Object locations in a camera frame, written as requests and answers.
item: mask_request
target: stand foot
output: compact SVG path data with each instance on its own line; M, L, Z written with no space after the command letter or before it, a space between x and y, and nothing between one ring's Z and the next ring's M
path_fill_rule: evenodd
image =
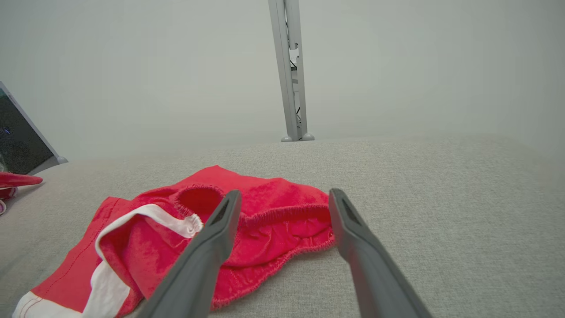
M302 141L310 141L310 140L314 140L314 136L312 134L304 134L304 136L302 136Z

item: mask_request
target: textured fabric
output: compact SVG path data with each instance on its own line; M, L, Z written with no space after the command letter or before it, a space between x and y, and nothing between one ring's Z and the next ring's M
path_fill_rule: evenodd
M20 301L14 316L32 317L29 309L37 311L44 300L87 316L130 313L143 297L151 297L234 189L241 191L241 214L233 251L218 274L213 309L251 293L291 257L334 243L327 194L281 178L241 176L213 166L132 201L106 199L83 239L53 275L31 290L35 299Z
M130 200L215 164L342 188L436 318L565 316L562 167L496 136L273 143L52 167L0 217L0 316L56 270L106 197ZM358 316L335 248L295 257L210 315Z

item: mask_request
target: gray fabric surface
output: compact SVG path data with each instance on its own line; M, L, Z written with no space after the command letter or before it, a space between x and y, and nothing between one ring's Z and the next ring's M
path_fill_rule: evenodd
M491 136L274 143L71 162L39 173L0 217L0 316L47 278L108 196L132 199L220 165L345 190L435 317L565 316L565 182ZM301 255L211 317L355 317L336 249Z

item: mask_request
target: stitching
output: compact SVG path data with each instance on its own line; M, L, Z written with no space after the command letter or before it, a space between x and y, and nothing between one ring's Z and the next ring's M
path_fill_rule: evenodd
M21 317L21 312L24 311L25 306L27 306L30 302L37 300L38 298L39 298L39 296L36 295L35 298L28 300L28 302L26 302L25 305L20 309L20 313L18 314L18 317Z
M326 213L329 214L327 204L292 205L289 207L269 209L253 216L241 215L240 225L246 229L253 229L257 226L292 220L297 216L301 219L308 219L323 216Z
M326 240L322 244L318 244L316 246L311 246L311 247L304 247L304 248L297 249L297 250L291 250L287 254L276 259L274 261L274 264L272 266L269 266L269 268L265 271L263 277L260 277L255 284L245 288L244 290L241 290L238 293L231 295L229 297L226 297L224 299L219 299L214 295L214 297L212 298L211 309L212 310L218 310L222 307L225 307L226 305L228 305L232 301L252 293L254 290L259 288L259 286L261 286L261 284L263 284L269 277L273 276L278 271L280 271L280 269L283 268L283 266L293 257L300 255L300 254L303 254L303 253L317 252L317 251L329 249L330 247L332 247L335 244L335 239L333 237L333 234L330 235L331 233L332 233L332 231L330 229L330 233L328 234L328 240ZM233 272L230 271L230 274L233 277L235 277L237 280L239 279L238 277L235 276L235 274Z
M207 186L205 184L193 184L192 186L186 187L182 190L180 190L179 192L177 192L176 194L173 195L172 201L173 201L173 206L175 207L175 209L181 213L181 215L183 217L187 217L193 214L194 211L192 211L191 209L189 209L188 207L186 207L184 204L182 204L182 197L191 192L192 190L213 190L215 191L218 196L219 196L219 201L218 203L220 203L220 201L225 197L225 193L222 189L220 189L219 187L216 186Z
M35 303L33 303L31 306L29 306L28 309L25 310L24 318L25 318L25 316L28 314L28 310L29 310L30 308L32 308L33 305L35 305L35 304L37 304L37 303L41 303L42 300L43 300L43 298L41 298L38 302L35 302Z
M118 200L116 200L116 202L114 202L114 204L112 205L112 208L110 209L110 212L112 212L114 210L114 208L116 207L116 204L118 204ZM74 264L76 263L76 260L79 259L79 257L82 255L82 253L84 253L84 251L86 251L88 249L88 247L90 247L90 245L92 245L92 242L98 237L98 234L100 234L100 232L102 231L102 229L104 228L104 226L106 225L108 219L110 218L110 213L108 214L108 216L106 217L106 221L100 226L100 228L97 230L96 234L93 235L93 237L90 237L90 243L88 243L88 245L86 245L86 247L80 251L80 253L75 257L75 259L73 260L73 262L71 263L71 265L69 266L69 268L67 269L67 271L65 272L65 274L61 275L61 277L57 278L54 282L51 283L51 285L49 285L49 288L47 288L47 291L45 292L45 296L47 296L47 294L49 293L49 291L51 290L51 287L53 287L53 285L55 285L55 283L57 283L58 281L62 280L63 277L65 277L68 272L71 271L71 268L74 266ZM33 305L39 303L33 303L31 306L28 307L28 309L25 311L25 313L28 312L28 310L33 307Z

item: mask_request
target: metal stand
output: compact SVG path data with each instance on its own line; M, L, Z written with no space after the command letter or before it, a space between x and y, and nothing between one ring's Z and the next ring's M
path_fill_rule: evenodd
M269 0L269 10L288 134L281 141L314 140L314 136L308 134L306 121L304 50L298 0ZM289 50L299 50L296 63L291 62Z

